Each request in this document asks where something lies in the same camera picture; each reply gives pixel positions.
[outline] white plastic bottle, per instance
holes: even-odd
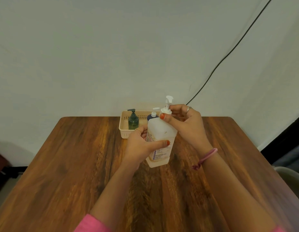
[[[169,105],[172,104],[173,97],[167,96],[166,106],[161,109],[161,113],[172,114],[171,110],[169,109]],[[147,124],[147,142],[154,142],[159,140],[169,140],[170,145],[166,148],[158,149],[152,152],[147,158],[146,161],[148,165],[153,167],[158,167],[160,165],[167,164],[170,159],[171,150],[174,144],[174,140],[177,134],[177,130],[173,128],[171,125],[166,123],[165,121],[161,120],[160,118],[157,119],[150,119]]]

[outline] hand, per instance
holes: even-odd
[[[159,116],[160,119],[177,129],[182,138],[198,151],[200,157],[213,149],[207,139],[200,112],[192,108],[187,112],[188,106],[184,104],[170,105],[169,108],[172,111],[172,116],[162,113]],[[179,121],[173,116],[184,119],[185,121]]]
[[[135,129],[128,138],[123,162],[138,169],[140,163],[144,161],[151,152],[170,145],[169,140],[146,142],[147,125]]]

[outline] wood grain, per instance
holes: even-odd
[[[59,120],[0,208],[0,231],[73,231],[123,158],[119,117]],[[273,218],[299,231],[299,200],[229,117],[204,117],[207,135]],[[169,164],[133,176],[117,231],[229,231],[195,151],[178,135]]]

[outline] bracelet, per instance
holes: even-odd
[[[199,160],[198,164],[195,164],[195,165],[192,166],[192,169],[198,170],[201,167],[201,164],[206,159],[208,159],[209,157],[211,157],[212,155],[214,155],[217,151],[218,151],[217,148],[213,148],[212,150],[210,150],[209,152],[207,152],[206,155],[201,160]]]

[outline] beige plastic basket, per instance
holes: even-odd
[[[139,127],[147,124],[147,116],[152,113],[152,111],[136,111],[136,116],[139,117]],[[119,130],[121,131],[122,138],[128,138],[131,132],[134,130],[128,129],[128,118],[131,116],[131,111],[123,111],[121,114],[121,120],[119,125]]]

